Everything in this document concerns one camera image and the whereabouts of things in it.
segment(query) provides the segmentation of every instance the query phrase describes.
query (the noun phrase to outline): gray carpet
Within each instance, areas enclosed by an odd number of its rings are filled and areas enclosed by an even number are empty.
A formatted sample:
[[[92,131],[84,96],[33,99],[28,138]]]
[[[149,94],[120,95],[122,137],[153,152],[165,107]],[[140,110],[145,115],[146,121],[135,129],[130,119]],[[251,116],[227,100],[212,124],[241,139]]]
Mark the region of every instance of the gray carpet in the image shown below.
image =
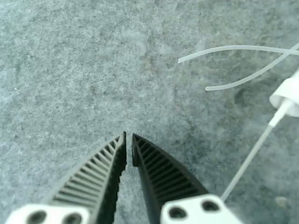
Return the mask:
[[[246,77],[280,54],[177,59],[229,44],[291,48],[298,19],[298,0],[0,0],[0,222],[39,202],[122,131],[128,166],[116,224],[149,223],[130,159],[133,132],[221,195],[275,112],[269,96],[298,58],[217,92],[205,86]],[[280,123],[228,198],[246,224],[298,223],[298,122]]]

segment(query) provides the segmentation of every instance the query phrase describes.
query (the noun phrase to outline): white plastic tube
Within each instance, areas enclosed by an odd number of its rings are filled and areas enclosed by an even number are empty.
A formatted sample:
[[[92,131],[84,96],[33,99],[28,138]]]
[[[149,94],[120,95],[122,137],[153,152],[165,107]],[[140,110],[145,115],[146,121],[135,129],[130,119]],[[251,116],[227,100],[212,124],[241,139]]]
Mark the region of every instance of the white plastic tube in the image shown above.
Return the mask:
[[[299,48],[299,43],[297,43],[294,47],[292,47],[290,50],[297,50]],[[273,62],[271,62],[270,64],[268,64],[266,67],[263,67],[261,70],[257,71],[256,73],[253,73],[250,76],[247,76],[246,78],[240,79],[236,82],[230,83],[230,84],[226,84],[226,85],[218,85],[218,86],[207,86],[206,87],[206,91],[216,91],[216,90],[226,90],[226,89],[230,89],[239,85],[242,85],[260,75],[262,75],[264,72],[270,70],[271,68],[273,68],[275,65],[277,65],[278,63],[280,63],[281,61],[283,61],[286,57],[288,57],[290,54],[289,53],[284,53],[282,56],[280,56],[279,58],[277,58],[276,60],[274,60]]]
[[[249,166],[249,164],[251,163],[251,161],[253,160],[253,158],[257,154],[258,150],[261,148],[263,143],[266,141],[267,137],[269,136],[269,134],[271,133],[273,128],[274,127],[272,127],[270,125],[267,126],[266,130],[264,131],[262,136],[259,138],[257,143],[254,145],[253,149],[251,150],[251,152],[247,156],[246,160],[244,161],[244,163],[242,164],[242,166],[240,167],[240,169],[238,170],[238,172],[234,176],[233,180],[230,182],[229,186],[224,191],[223,195],[221,196],[221,199],[223,201],[225,201],[227,199],[227,197],[230,195],[232,190],[235,188],[236,184],[239,182],[240,178],[242,177],[242,175],[246,171],[247,167]]]
[[[240,79],[236,82],[226,84],[226,85],[207,86],[206,87],[206,91],[226,90],[226,89],[230,89],[230,88],[242,85],[242,84],[244,84],[244,83],[246,83],[246,82],[262,75],[264,72],[270,70],[275,65],[277,65],[278,63],[283,61],[289,55],[293,55],[293,54],[297,55],[298,51],[296,51],[296,50],[298,48],[299,48],[299,43],[297,43],[294,47],[292,47],[289,50],[288,49],[279,49],[279,48],[269,48],[269,47],[263,47],[263,46],[252,46],[252,45],[231,45],[231,46],[223,46],[223,47],[206,49],[204,51],[197,52],[197,53],[182,57],[178,60],[178,63],[181,63],[181,62],[184,62],[184,61],[187,61],[187,60],[190,60],[192,58],[202,56],[202,55],[205,55],[205,54],[208,54],[208,53],[213,53],[213,52],[222,51],[222,50],[248,49],[248,50],[261,50],[261,51],[269,51],[269,52],[278,52],[279,51],[278,53],[283,53],[282,56],[280,56],[279,58],[277,58],[276,60],[274,60],[273,62],[271,62],[270,64],[268,64],[264,68],[262,68],[261,70],[253,73],[252,75],[250,75],[246,78]]]
[[[268,51],[268,52],[275,52],[275,53],[288,53],[290,55],[299,55],[299,51],[292,50],[292,49],[282,49],[282,48],[272,48],[272,47],[265,47],[265,46],[255,46],[255,45],[228,45],[228,46],[221,46],[216,48],[210,48],[206,50],[202,50],[185,57],[182,57],[178,60],[178,63],[182,63],[191,59],[194,59],[199,56],[203,56],[206,54],[225,51],[225,50],[259,50],[259,51]]]

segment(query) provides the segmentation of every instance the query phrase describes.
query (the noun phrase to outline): white cable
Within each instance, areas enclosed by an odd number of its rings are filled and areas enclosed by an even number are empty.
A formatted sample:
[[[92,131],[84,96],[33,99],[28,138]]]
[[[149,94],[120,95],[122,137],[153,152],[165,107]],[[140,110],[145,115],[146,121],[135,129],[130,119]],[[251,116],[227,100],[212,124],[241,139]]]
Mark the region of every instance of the white cable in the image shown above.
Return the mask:
[[[290,55],[299,55],[299,51],[292,50],[292,49],[282,49],[282,48],[272,48],[272,47],[265,47],[265,46],[255,46],[255,45],[228,45],[228,46],[221,46],[216,48],[210,48],[206,50],[202,50],[185,57],[182,57],[178,60],[178,63],[182,63],[196,57],[206,55],[209,53],[225,51],[225,50],[259,50],[259,51],[268,51],[268,52],[275,52],[275,53],[288,53]]]
[[[282,51],[284,51],[283,55],[281,55],[279,58],[277,58],[276,60],[274,60],[273,62],[271,62],[270,64],[268,64],[267,66],[265,66],[264,68],[262,68],[261,70],[253,73],[252,75],[240,79],[236,82],[230,83],[230,84],[226,84],[226,85],[218,85],[218,86],[207,86],[206,87],[206,91],[216,91],[216,90],[226,90],[226,89],[230,89],[239,85],[242,85],[260,75],[262,75],[264,72],[270,70],[271,68],[273,68],[275,65],[277,65],[278,63],[280,63],[281,61],[283,61],[286,57],[288,57],[289,55],[296,55],[298,51],[296,51],[299,48],[299,43],[297,43],[294,47],[292,47],[291,49],[280,49],[280,48],[269,48],[269,47],[263,47],[263,46],[253,46],[253,45],[230,45],[230,46],[222,46],[222,47],[216,47],[216,48],[211,48],[211,49],[206,49],[185,57],[182,57],[178,60],[178,63],[193,59],[195,57],[198,56],[202,56],[208,53],[213,53],[216,51],[222,51],[222,50],[233,50],[233,49],[248,49],[248,50],[261,50],[261,51],[269,51],[269,52],[278,52],[278,53],[282,53]]]
[[[226,190],[222,194],[221,199],[223,201],[225,201],[227,199],[227,197],[230,195],[232,190],[235,188],[236,184],[239,182],[240,178],[242,177],[242,175],[246,171],[247,167],[249,166],[249,164],[251,163],[251,161],[253,160],[253,158],[257,154],[258,150],[261,148],[261,146],[263,145],[263,143],[265,142],[265,140],[267,139],[267,137],[269,136],[269,134],[271,133],[272,130],[273,130],[272,126],[270,126],[270,125],[267,126],[266,130],[264,131],[264,133],[262,134],[260,139],[257,141],[257,143],[254,145],[253,149],[247,156],[246,160],[241,165],[237,174],[234,176],[233,180],[230,182],[229,186],[226,188]]]
[[[278,110],[274,114],[273,118],[269,122],[268,127],[259,138],[257,143],[254,145],[253,149],[247,156],[244,163],[241,165],[240,169],[234,176],[231,183],[228,185],[223,195],[222,200],[225,201],[230,195],[236,184],[239,182],[240,178],[246,171],[247,167],[252,162],[253,158],[257,154],[258,150],[261,148],[271,131],[277,126],[281,119],[287,114],[293,117],[299,117],[299,70],[295,74],[285,80],[278,89],[270,97],[271,104]]]
[[[290,50],[297,50],[299,48],[299,43],[297,43],[294,47],[292,47]],[[239,85],[242,85],[260,75],[262,75],[264,72],[270,70],[271,68],[273,68],[275,65],[277,65],[278,63],[280,63],[281,61],[283,61],[286,57],[288,57],[290,54],[289,53],[284,53],[283,55],[281,55],[279,58],[277,58],[276,60],[274,60],[273,62],[271,62],[270,64],[268,64],[266,67],[262,68],[261,70],[253,73],[250,76],[247,76],[246,78],[240,79],[236,82],[230,83],[230,84],[226,84],[226,85],[218,85],[218,86],[207,86],[206,87],[206,91],[216,91],[216,90],[226,90],[226,89],[230,89]]]

